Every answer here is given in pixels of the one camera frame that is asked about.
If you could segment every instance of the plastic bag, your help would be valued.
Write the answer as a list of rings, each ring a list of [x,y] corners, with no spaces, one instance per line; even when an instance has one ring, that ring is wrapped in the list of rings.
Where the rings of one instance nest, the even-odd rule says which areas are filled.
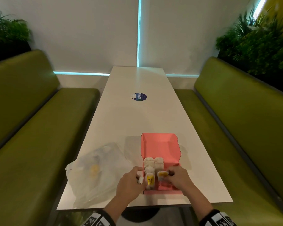
[[[115,143],[109,143],[77,158],[65,168],[66,176],[76,197],[76,207],[105,201],[116,190],[123,174],[132,169]]]

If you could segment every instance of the open box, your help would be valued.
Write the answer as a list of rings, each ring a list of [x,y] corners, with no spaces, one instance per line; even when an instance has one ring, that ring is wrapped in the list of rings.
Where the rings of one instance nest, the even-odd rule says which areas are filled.
[[[143,133],[141,135],[141,156],[143,160],[147,157],[153,159],[162,157],[165,171],[171,166],[180,165],[181,151],[177,136],[172,133]],[[144,194],[182,194],[182,192],[171,184],[158,182],[155,176],[155,189],[145,190]]]

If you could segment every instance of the left hand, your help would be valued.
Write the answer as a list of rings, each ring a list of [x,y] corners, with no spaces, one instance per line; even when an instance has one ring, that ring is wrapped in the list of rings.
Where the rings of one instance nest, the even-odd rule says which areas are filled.
[[[145,190],[147,183],[144,180],[143,184],[138,183],[138,171],[143,171],[142,167],[133,167],[133,169],[124,174],[117,185],[116,197],[126,201],[127,204],[135,200],[143,190]]]

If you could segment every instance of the table base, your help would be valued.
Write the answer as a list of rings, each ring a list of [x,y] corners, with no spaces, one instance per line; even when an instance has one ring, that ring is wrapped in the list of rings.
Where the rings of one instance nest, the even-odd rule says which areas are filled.
[[[126,209],[122,213],[122,217],[126,220],[141,223],[150,220],[155,216],[160,208],[150,208],[150,209]]]

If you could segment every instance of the sleeve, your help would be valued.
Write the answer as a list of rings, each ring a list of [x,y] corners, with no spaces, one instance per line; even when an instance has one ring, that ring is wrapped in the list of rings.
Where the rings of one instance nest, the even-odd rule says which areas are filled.
[[[234,221],[226,214],[217,209],[213,209],[200,222],[199,226],[237,226]]]
[[[115,226],[114,221],[104,210],[94,213],[81,226]]]

